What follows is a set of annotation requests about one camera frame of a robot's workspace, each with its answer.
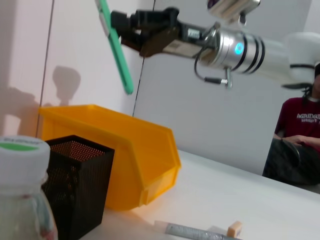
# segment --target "yellow storage bin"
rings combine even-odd
[[[42,139],[77,135],[115,149],[106,206],[147,205],[175,185],[181,163],[169,128],[97,105],[42,107]]]

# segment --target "man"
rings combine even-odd
[[[291,185],[320,184],[320,64],[304,96],[283,104],[262,175]]]

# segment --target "pants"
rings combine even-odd
[[[319,153],[312,147],[274,138],[262,176],[290,185],[320,184]]]

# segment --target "black mesh pen holder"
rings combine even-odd
[[[42,186],[59,240],[78,240],[101,224],[115,151],[72,135],[50,145],[48,180]]]

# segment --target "white table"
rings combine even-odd
[[[225,231],[243,223],[244,240],[320,238],[320,195],[186,152],[176,186],[147,206],[105,210],[82,240],[176,240],[157,233],[155,220]]]

